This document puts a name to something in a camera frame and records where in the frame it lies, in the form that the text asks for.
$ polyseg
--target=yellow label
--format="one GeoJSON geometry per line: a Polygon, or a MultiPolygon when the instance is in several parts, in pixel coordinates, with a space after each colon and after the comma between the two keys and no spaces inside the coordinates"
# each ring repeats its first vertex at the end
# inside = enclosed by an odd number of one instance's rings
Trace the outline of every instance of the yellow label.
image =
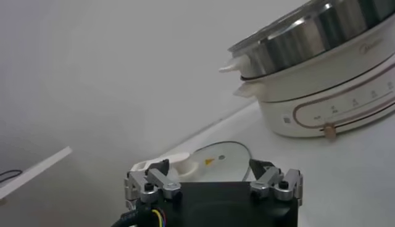
{"type": "Polygon", "coordinates": [[[204,161],[205,165],[210,165],[215,159],[206,159],[204,161]]]}

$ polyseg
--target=pot handle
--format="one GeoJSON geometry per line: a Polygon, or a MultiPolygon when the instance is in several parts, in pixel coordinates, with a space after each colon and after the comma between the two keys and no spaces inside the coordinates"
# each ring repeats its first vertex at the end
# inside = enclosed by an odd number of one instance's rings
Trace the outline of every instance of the pot handle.
{"type": "Polygon", "coordinates": [[[265,94],[265,85],[263,83],[243,83],[233,94],[245,98],[252,96],[259,98],[265,94]]]}
{"type": "Polygon", "coordinates": [[[234,59],[230,59],[224,67],[219,69],[220,73],[228,73],[232,71],[240,71],[242,76],[245,78],[255,77],[255,74],[251,68],[251,61],[245,54],[235,57],[234,59]]]}

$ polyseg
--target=yellow wire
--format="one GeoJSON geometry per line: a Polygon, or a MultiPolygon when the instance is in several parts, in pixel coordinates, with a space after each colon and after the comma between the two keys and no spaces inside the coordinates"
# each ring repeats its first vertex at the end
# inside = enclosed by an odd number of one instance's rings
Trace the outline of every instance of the yellow wire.
{"type": "Polygon", "coordinates": [[[156,214],[156,216],[158,216],[158,219],[159,219],[159,227],[163,227],[163,223],[162,223],[162,215],[159,213],[159,211],[158,210],[152,210],[152,212],[153,213],[155,213],[156,214]]]}

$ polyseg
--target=stainless steel pot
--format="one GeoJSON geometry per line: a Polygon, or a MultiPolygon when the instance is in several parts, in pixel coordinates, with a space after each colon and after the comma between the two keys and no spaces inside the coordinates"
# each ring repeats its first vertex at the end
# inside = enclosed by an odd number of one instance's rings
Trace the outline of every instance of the stainless steel pot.
{"type": "Polygon", "coordinates": [[[378,25],[395,0],[312,0],[229,48],[242,79],[261,78],[334,49],[378,25]]]}

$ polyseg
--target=brand logo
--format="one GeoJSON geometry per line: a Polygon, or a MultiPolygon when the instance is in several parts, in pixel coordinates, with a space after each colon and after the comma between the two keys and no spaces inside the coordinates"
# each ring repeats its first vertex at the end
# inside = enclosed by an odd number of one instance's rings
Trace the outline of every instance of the brand logo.
{"type": "Polygon", "coordinates": [[[376,46],[378,46],[381,42],[383,42],[382,39],[378,39],[372,43],[364,43],[360,46],[359,48],[359,52],[361,54],[366,54],[367,52],[369,52],[371,49],[375,48],[376,46]]]}

